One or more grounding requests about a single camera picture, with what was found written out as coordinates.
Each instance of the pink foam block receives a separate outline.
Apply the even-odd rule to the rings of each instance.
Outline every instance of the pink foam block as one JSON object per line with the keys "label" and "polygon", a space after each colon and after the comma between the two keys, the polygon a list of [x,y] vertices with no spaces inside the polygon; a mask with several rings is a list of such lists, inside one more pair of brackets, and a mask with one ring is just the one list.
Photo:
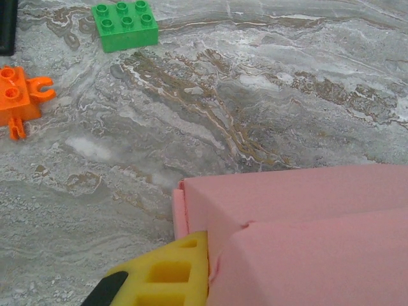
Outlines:
{"label": "pink foam block", "polygon": [[403,306],[408,208],[254,223],[218,259],[210,306]]}

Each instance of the hole in yellow foam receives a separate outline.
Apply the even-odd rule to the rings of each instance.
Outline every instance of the hole in yellow foam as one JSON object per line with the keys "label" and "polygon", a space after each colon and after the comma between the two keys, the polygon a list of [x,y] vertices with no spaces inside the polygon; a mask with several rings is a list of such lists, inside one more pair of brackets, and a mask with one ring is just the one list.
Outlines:
{"label": "hole in yellow foam", "polygon": [[182,244],[180,247],[196,247],[197,240],[189,240],[185,244]]}
{"label": "hole in yellow foam", "polygon": [[188,282],[190,271],[188,261],[162,261],[151,268],[147,282]]}
{"label": "hole in yellow foam", "polygon": [[136,306],[184,306],[184,295],[140,295]]}

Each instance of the pink foam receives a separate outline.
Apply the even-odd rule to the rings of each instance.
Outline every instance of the pink foam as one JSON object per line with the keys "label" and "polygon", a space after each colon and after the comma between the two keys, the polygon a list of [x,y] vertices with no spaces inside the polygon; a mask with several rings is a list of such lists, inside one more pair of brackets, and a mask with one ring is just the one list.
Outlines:
{"label": "pink foam", "polygon": [[[403,258],[402,253],[393,252],[392,247],[398,245],[393,237],[397,234],[393,231],[396,228],[393,228],[390,222],[382,221],[381,218],[388,212],[394,214],[400,209],[406,217],[404,209],[408,208],[407,185],[408,166],[385,164],[187,178],[180,185],[180,190],[184,192],[184,200],[177,200],[173,204],[173,209],[178,210],[175,213],[175,232],[177,237],[181,237],[186,233],[208,231],[208,255],[211,268],[209,306],[227,305],[227,300],[231,305],[252,305],[254,301],[250,303],[250,300],[246,300],[248,296],[258,297],[256,305],[380,305],[361,304],[359,299],[363,297],[348,291],[350,298],[352,301],[355,298],[356,303],[347,304],[346,300],[341,300],[338,296],[335,296],[338,298],[338,304],[328,300],[324,303],[315,303],[316,300],[307,296],[309,291],[300,289],[302,286],[308,290],[313,289],[303,283],[305,279],[302,280],[302,277],[305,276],[292,274],[289,270],[291,266],[302,267],[303,264],[299,262],[302,257],[296,256],[300,256],[299,253],[303,252],[305,253],[304,268],[308,267],[306,269],[308,273],[314,273],[314,271],[317,273],[314,286],[317,284],[320,286],[323,283],[322,275],[326,277],[326,282],[333,279],[336,284],[343,284],[347,278],[361,280],[362,277],[378,277],[377,273],[383,273],[386,280],[381,285],[384,289],[379,288],[379,285],[374,287],[382,290],[376,296],[381,295],[386,301],[383,295],[391,292],[389,278],[395,278],[396,281],[404,279],[405,283],[408,283],[406,274],[408,259],[406,259],[407,256]],[[375,217],[370,217],[372,212],[377,212]],[[361,216],[365,216],[365,219],[359,226],[360,221],[355,218]],[[341,224],[338,224],[340,219],[343,222],[349,220],[348,225],[352,226],[350,231],[346,231]],[[370,227],[376,228],[377,223],[382,224],[382,230],[375,235],[370,234]],[[305,226],[307,230],[305,235],[309,236],[302,236],[297,229],[297,224]],[[399,230],[398,235],[407,238],[405,227],[400,224],[397,230]],[[319,236],[319,231],[330,233],[331,238]],[[348,237],[351,237],[355,231],[367,231],[362,234],[363,244],[360,246],[365,248],[367,245],[366,252],[358,252],[356,238],[350,238],[350,244],[347,244]],[[276,237],[276,232],[280,233],[280,240]],[[312,242],[301,243],[300,238],[297,237],[303,237],[305,242],[309,240]],[[314,241],[316,239],[323,240],[319,244]],[[349,260],[352,262],[348,263],[347,257],[336,261],[333,256],[329,256],[336,249],[328,244],[330,241],[347,247],[351,256]],[[387,247],[391,247],[389,253],[387,253]],[[406,251],[404,247],[406,245],[401,245],[401,248]],[[382,258],[378,257],[381,252],[385,252]],[[316,254],[319,262],[312,260],[313,254]],[[391,258],[401,265],[401,271],[404,274],[394,275],[393,273],[398,273],[392,270],[395,266],[387,263],[385,258]],[[365,270],[358,269],[357,266],[360,263],[361,268],[365,267]],[[326,274],[322,272],[319,265],[324,266],[327,270]],[[336,273],[343,269],[344,273],[339,272],[340,276],[337,278]],[[268,282],[271,281],[271,273],[279,273],[279,277],[285,281],[282,284],[272,282],[271,284],[278,289],[270,296],[265,293],[265,290]],[[299,277],[299,281],[295,281],[297,287],[294,288],[297,288],[295,293],[299,295],[293,297],[295,300],[290,300],[288,296],[284,296],[284,293],[291,295],[291,288],[284,284],[294,281],[292,279],[296,277]],[[366,283],[359,287],[362,288],[363,295],[372,294],[371,285]],[[251,293],[248,290],[244,291],[244,286],[248,286]],[[395,301],[406,297],[400,291],[400,286],[395,288],[396,291],[393,291],[393,294],[397,295]],[[328,293],[334,294],[334,289],[328,284],[326,287],[323,286],[322,290],[327,291],[327,295],[324,295],[324,292],[319,295],[314,291],[310,291],[310,294],[320,299],[329,296]],[[296,304],[298,301],[296,298],[299,301],[304,299],[313,302]],[[281,303],[276,304],[273,301],[281,301]]]}
{"label": "pink foam", "polygon": [[224,246],[209,306],[403,306],[408,208],[254,223]]}
{"label": "pink foam", "polygon": [[176,239],[184,238],[189,234],[184,190],[182,189],[173,191],[173,226]]}

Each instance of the toy block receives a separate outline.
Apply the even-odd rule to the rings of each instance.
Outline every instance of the toy block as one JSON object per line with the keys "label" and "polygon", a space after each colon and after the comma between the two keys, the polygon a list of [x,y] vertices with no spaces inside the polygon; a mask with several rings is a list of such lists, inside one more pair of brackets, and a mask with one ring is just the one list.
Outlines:
{"label": "toy block", "polygon": [[53,89],[40,91],[52,84],[45,76],[27,79],[21,67],[0,69],[0,126],[9,126],[11,139],[25,138],[23,122],[40,118],[38,105],[56,97]]}
{"label": "toy block", "polygon": [[207,295],[203,231],[111,269],[82,306],[205,306]]}
{"label": "toy block", "polygon": [[[254,303],[247,295],[259,306],[402,305],[408,293],[401,288],[408,283],[407,182],[408,166],[392,164],[187,178],[174,192],[175,236],[207,231],[208,306]],[[310,235],[290,238],[302,231]],[[342,254],[342,245],[352,253]],[[301,268],[309,269],[309,286],[300,283],[305,270],[293,272]],[[330,282],[350,300],[335,295]],[[336,302],[327,302],[332,297]]]}
{"label": "toy block", "polygon": [[104,52],[158,44],[159,26],[144,0],[99,4],[92,7],[92,14]]}

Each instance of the lego stud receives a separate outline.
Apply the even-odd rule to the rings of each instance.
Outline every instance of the lego stud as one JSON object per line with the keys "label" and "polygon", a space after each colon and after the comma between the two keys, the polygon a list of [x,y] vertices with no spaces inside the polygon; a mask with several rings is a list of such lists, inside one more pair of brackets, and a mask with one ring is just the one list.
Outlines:
{"label": "lego stud", "polygon": [[10,87],[5,90],[4,96],[9,102],[14,102],[20,96],[20,91],[17,87]]}
{"label": "lego stud", "polygon": [[104,4],[99,4],[99,5],[97,5],[97,7],[96,7],[96,13],[97,13],[99,16],[107,16],[108,13],[109,13],[108,7],[107,7],[106,5],[104,5]]}
{"label": "lego stud", "polygon": [[10,67],[4,67],[1,70],[0,75],[2,79],[7,80],[7,81],[15,80],[17,77],[14,69]]}
{"label": "lego stud", "polygon": [[123,27],[133,27],[133,19],[129,16],[123,17],[122,26]]}
{"label": "lego stud", "polygon": [[113,22],[110,19],[104,19],[101,22],[102,24],[102,29],[105,31],[111,31],[113,29]]}
{"label": "lego stud", "polygon": [[119,14],[126,14],[128,12],[128,5],[125,2],[118,2],[116,4],[116,10]]}
{"label": "lego stud", "polygon": [[136,2],[136,11],[143,13],[147,9],[147,3],[145,1],[139,0]]}
{"label": "lego stud", "polygon": [[150,26],[152,24],[152,16],[150,16],[149,14],[143,14],[141,21],[144,26]]}

